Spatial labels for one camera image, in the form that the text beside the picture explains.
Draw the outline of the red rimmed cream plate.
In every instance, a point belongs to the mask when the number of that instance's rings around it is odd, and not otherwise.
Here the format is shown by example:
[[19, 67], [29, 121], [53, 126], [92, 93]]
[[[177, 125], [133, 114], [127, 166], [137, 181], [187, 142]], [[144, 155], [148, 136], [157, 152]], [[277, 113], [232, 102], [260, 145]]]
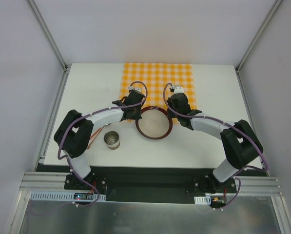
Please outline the red rimmed cream plate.
[[141, 119], [136, 120], [136, 129], [147, 139], [161, 140], [171, 133], [173, 121], [161, 107], [147, 106], [141, 110]]

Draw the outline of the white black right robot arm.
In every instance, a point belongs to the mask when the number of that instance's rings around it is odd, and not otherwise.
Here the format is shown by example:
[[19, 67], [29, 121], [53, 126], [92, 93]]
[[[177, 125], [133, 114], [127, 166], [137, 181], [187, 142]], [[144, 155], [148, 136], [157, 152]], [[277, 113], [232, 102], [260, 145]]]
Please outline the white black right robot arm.
[[173, 94], [170, 98], [164, 98], [164, 101], [168, 113], [172, 118], [177, 118], [181, 126], [221, 140], [226, 158], [206, 182], [213, 192], [222, 191], [226, 187], [226, 180], [263, 155], [263, 147], [247, 121], [224, 122], [201, 110], [192, 109], [184, 93]]

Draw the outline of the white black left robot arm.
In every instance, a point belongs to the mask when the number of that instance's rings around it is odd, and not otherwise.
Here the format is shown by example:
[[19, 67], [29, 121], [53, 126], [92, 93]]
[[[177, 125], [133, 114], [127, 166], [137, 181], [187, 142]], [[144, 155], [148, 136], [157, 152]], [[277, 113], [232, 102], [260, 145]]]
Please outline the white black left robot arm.
[[58, 145], [57, 158], [66, 158], [77, 176], [75, 183], [81, 189], [89, 189], [93, 180], [89, 175], [91, 168], [86, 157], [91, 135], [111, 123], [141, 119], [141, 107], [146, 97], [139, 90], [132, 89], [128, 96], [113, 101], [109, 107], [101, 110], [86, 115], [75, 109], [67, 113], [54, 135]]

